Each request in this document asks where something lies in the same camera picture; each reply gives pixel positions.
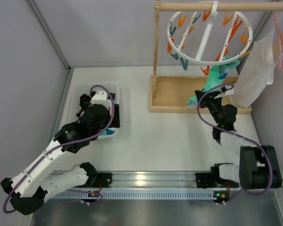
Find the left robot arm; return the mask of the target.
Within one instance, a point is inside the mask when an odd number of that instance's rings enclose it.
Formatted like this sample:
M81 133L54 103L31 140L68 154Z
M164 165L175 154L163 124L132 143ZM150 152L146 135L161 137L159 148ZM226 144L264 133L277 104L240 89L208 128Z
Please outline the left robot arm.
M48 176L100 134L111 135L115 128L120 127L119 104L115 98L115 93L107 94L103 90L81 95L77 120L62 126L29 167L13 178L1 181L0 185L15 211L29 215L58 193L96 184L98 172L89 162L83 162L60 176Z

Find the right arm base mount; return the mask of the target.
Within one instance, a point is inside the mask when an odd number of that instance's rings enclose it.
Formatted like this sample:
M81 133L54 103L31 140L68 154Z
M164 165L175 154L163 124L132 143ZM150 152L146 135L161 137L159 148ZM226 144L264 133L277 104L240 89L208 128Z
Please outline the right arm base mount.
M211 173L196 173L196 184L197 188L214 188L215 183L213 181L213 177Z

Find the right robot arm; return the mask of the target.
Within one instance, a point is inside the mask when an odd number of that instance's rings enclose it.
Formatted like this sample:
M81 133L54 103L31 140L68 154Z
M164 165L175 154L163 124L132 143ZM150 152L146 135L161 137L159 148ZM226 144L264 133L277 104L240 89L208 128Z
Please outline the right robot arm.
M245 189L280 188L283 180L274 147L260 145L237 133L234 123L238 110L231 104L222 105L220 91L197 90L195 95L196 107L207 108L215 121L213 139L239 157L237 165L217 164L218 176L239 183Z

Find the teal sock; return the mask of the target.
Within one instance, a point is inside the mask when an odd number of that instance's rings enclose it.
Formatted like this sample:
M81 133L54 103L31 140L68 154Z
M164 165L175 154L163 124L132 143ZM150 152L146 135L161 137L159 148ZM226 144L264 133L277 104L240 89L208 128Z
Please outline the teal sock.
M116 132L116 130L117 130L116 128L108 128L101 135L102 136L111 136Z
M229 63L223 65L215 65L209 70L208 78L205 87L201 90L201 92L207 92L213 87L223 84L225 77L238 65L240 64L239 60L234 60ZM190 109L196 108L198 105L198 99L196 95L191 97L188 102L187 106Z

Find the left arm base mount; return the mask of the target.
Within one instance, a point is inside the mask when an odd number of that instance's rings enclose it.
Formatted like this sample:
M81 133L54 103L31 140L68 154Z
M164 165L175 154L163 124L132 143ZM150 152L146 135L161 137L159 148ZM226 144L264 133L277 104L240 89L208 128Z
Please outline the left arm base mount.
M109 188L112 183L112 173L98 173L97 179L93 184L95 188Z

